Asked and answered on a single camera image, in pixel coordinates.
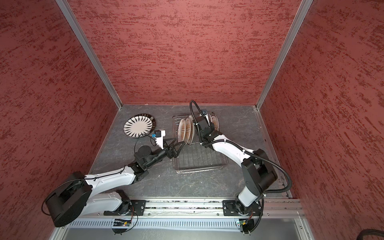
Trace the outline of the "dark striped rim plate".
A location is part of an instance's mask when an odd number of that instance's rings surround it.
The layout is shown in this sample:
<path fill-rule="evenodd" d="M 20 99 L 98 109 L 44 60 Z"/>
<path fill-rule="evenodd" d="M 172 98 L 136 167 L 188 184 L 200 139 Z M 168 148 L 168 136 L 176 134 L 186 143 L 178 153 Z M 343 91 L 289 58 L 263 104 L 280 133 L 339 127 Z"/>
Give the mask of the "dark striped rim plate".
<path fill-rule="evenodd" d="M 150 114 L 138 114 L 138 116 L 147 117 L 147 118 L 149 118 L 151 120 L 152 128 L 150 130 L 150 133 L 155 130 L 157 123 L 156 123 L 155 118 L 152 115 L 150 115 Z"/>

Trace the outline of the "black white sunburst plate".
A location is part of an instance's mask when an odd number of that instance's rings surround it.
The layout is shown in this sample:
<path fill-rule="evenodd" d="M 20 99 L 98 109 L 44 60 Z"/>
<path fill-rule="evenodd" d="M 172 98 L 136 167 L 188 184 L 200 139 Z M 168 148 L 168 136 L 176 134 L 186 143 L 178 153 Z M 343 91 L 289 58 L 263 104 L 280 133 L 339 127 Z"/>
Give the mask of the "black white sunburst plate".
<path fill-rule="evenodd" d="M 146 116 L 135 116 L 124 124 L 124 133 L 131 138 L 140 138 L 149 134 L 154 126 L 152 120 Z"/>

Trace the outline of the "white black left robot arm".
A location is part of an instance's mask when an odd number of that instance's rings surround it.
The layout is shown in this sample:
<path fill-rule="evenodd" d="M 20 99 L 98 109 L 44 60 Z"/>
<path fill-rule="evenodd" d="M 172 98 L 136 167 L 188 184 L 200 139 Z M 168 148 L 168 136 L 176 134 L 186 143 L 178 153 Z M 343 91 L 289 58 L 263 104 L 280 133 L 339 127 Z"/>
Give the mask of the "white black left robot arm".
<path fill-rule="evenodd" d="M 133 216 L 134 207 L 127 194 L 120 189 L 141 181 L 149 169 L 164 158 L 177 158 L 185 142 L 170 139 L 155 151 L 149 146 L 140 147 L 134 161 L 118 170 L 83 175 L 72 173 L 64 183 L 52 191 L 42 206 L 47 207 L 54 226 L 64 227 L 80 216 L 105 213 L 108 216 Z"/>

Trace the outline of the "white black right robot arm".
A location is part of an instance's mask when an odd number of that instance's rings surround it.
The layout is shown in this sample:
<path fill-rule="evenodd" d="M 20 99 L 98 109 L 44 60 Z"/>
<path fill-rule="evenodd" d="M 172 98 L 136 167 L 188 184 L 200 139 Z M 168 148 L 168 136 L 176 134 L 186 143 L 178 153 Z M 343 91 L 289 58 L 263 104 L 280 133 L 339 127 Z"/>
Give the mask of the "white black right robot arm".
<path fill-rule="evenodd" d="M 241 167 L 246 186 L 236 197 L 237 211 L 245 214 L 255 201 L 278 179 L 274 166 L 262 160 L 268 159 L 266 153 L 258 149 L 252 151 L 230 141 L 206 117 L 194 120 L 202 146 L 219 152 Z"/>

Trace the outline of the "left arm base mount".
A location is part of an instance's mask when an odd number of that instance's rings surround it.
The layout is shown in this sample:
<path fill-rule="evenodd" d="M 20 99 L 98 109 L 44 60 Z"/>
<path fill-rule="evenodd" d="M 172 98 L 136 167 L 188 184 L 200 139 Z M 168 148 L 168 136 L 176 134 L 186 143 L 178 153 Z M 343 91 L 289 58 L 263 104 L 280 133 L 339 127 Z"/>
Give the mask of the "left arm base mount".
<path fill-rule="evenodd" d="M 116 190 L 122 203 L 114 211 L 104 211 L 104 216 L 142 216 L 146 207 L 146 200 L 131 200 L 123 190 Z"/>

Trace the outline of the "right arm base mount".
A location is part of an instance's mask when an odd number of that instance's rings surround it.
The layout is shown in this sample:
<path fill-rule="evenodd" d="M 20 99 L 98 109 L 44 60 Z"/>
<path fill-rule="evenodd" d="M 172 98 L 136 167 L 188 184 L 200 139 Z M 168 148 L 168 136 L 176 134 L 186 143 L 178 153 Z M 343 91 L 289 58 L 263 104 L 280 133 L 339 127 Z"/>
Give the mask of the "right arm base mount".
<path fill-rule="evenodd" d="M 261 202 L 253 202 L 250 206 L 245 207 L 240 200 L 223 200 L 223 213 L 224 216 L 260 216 L 261 214 Z"/>

